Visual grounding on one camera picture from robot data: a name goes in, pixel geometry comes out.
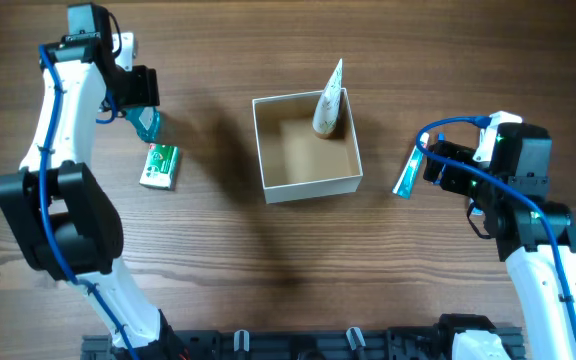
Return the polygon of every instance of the cardboard box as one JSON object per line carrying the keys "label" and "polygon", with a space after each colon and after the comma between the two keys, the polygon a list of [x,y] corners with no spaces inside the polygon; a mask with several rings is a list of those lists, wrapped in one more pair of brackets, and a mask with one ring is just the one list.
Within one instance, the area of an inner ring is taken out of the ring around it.
{"label": "cardboard box", "polygon": [[363,177],[348,92],[334,135],[318,138],[312,117],[322,91],[252,101],[266,203],[355,192]]}

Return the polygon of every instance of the white bottle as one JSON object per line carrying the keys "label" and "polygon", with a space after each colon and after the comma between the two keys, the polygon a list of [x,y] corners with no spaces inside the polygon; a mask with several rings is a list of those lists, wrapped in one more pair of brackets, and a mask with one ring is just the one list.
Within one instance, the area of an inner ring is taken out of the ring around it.
{"label": "white bottle", "polygon": [[343,59],[339,59],[337,68],[332,73],[324,92],[319,98],[315,115],[312,118],[312,128],[315,135],[322,139],[327,139],[332,135],[337,118],[339,117],[339,105],[341,103],[341,76],[343,70]]}

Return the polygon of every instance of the teal object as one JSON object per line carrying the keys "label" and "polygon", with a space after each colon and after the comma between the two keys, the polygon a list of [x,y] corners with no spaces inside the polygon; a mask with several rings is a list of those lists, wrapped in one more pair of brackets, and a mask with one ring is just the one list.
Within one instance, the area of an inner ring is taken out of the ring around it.
{"label": "teal object", "polygon": [[126,120],[130,121],[139,138],[145,142],[157,142],[161,129],[161,114],[154,106],[126,110]]}

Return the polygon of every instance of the teal and white package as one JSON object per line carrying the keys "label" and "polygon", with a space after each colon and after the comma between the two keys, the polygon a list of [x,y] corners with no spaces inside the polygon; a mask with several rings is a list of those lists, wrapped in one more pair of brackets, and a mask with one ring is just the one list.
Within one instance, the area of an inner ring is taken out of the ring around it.
{"label": "teal and white package", "polygon": [[[428,133],[421,135],[421,145],[425,148],[428,145]],[[412,186],[415,184],[415,179],[417,178],[417,170],[421,166],[421,161],[424,158],[424,154],[417,149],[417,146],[413,146],[412,152],[410,153],[410,158],[406,163],[404,172],[399,177],[399,181],[392,188],[392,193],[401,196],[404,199],[410,199],[410,193],[412,193]]]}

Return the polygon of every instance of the wood grain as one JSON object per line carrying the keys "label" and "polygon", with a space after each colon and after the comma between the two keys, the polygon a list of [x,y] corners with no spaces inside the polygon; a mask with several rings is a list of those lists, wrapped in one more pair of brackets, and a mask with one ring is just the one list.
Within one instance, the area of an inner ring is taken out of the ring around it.
{"label": "wood grain", "polygon": [[[0,3],[0,174],[30,145],[37,45],[64,34],[66,3]],[[383,328],[447,312],[523,325],[465,199],[390,188],[421,126],[504,109],[550,131],[550,198],[576,215],[576,2],[106,6],[157,69],[165,141],[183,155],[175,192],[139,186],[146,146],[116,121],[97,128],[93,172],[122,217],[129,267],[175,328]],[[341,57],[359,190],[265,205],[251,99],[320,89]],[[475,145],[472,128],[443,131]],[[26,265],[0,212],[0,359],[77,359],[80,336],[104,332],[83,298]]]}

